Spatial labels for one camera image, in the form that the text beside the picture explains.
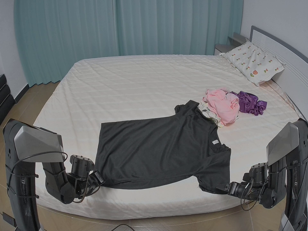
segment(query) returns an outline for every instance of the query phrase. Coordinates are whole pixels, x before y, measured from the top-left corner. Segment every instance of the pillowcase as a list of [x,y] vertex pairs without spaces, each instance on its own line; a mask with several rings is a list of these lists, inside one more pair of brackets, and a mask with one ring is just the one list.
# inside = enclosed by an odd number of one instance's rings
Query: pillowcase
[[284,70],[283,64],[275,56],[262,51],[250,41],[220,55],[256,86]]

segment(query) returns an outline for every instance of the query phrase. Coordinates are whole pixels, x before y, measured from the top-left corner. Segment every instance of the bed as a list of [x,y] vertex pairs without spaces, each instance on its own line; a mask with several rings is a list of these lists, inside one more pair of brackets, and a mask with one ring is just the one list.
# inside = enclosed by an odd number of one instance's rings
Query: bed
[[[68,155],[83,155],[94,161],[103,122],[171,116],[176,105],[190,99],[201,101],[208,88],[243,90],[257,95],[268,105],[263,115],[239,113],[235,123],[218,129],[221,143],[232,150],[230,179],[241,182],[243,174],[253,164],[267,161],[266,146],[286,123],[307,114],[307,101],[297,98],[295,88],[307,89],[308,81],[294,87],[289,78],[299,79],[298,72],[306,71],[307,65],[303,65],[308,60],[300,62],[303,70],[297,67],[295,75],[289,70],[294,62],[290,52],[298,61],[303,58],[295,49],[290,50],[284,45],[279,48],[281,42],[278,39],[255,27],[250,40],[287,63],[287,68],[275,76],[276,83],[271,80],[256,87],[221,56],[148,55],[86,59],[75,63],[59,83],[34,125],[61,134]],[[65,162],[65,167],[70,171],[69,161]],[[37,164],[36,172],[44,175],[42,164]],[[37,200],[40,205],[112,220],[206,213],[239,205],[237,198],[203,192],[198,185],[192,176],[141,190],[101,187],[98,193],[81,204],[64,205],[47,193],[45,179],[40,177],[36,180],[36,192],[40,196]]]

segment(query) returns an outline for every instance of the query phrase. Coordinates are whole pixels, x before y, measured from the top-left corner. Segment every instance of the robotic arm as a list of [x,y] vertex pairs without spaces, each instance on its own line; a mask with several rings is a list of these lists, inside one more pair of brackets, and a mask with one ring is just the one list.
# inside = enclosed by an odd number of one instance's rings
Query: robotic arm
[[43,164],[46,189],[64,204],[96,193],[104,183],[94,163],[72,155],[71,173],[66,173],[61,135],[10,119],[3,129],[6,153],[7,192],[20,231],[44,231],[39,223],[35,194],[35,163]]
[[287,123],[267,145],[267,163],[253,165],[249,173],[244,174],[243,182],[231,182],[218,185],[217,188],[241,201],[259,201],[267,209],[274,207],[287,195],[279,231],[306,231],[307,137],[306,121],[300,119]]

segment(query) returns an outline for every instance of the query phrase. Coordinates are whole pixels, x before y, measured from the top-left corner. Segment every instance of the curtain fold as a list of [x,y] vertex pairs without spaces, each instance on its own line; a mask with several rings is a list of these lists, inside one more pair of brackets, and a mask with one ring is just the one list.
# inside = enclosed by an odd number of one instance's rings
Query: curtain fold
[[243,0],[15,0],[29,85],[61,80],[86,58],[213,55],[240,32]]

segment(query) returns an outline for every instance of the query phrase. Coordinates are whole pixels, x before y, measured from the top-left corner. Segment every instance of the pile of clothes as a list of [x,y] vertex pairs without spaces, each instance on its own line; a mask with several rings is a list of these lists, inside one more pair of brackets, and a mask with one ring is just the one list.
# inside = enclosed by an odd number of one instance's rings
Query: pile of clothes
[[200,110],[207,118],[212,119],[218,127],[224,127],[238,119],[238,112],[262,115],[267,102],[251,93],[240,91],[229,92],[226,88],[206,91],[200,103]]

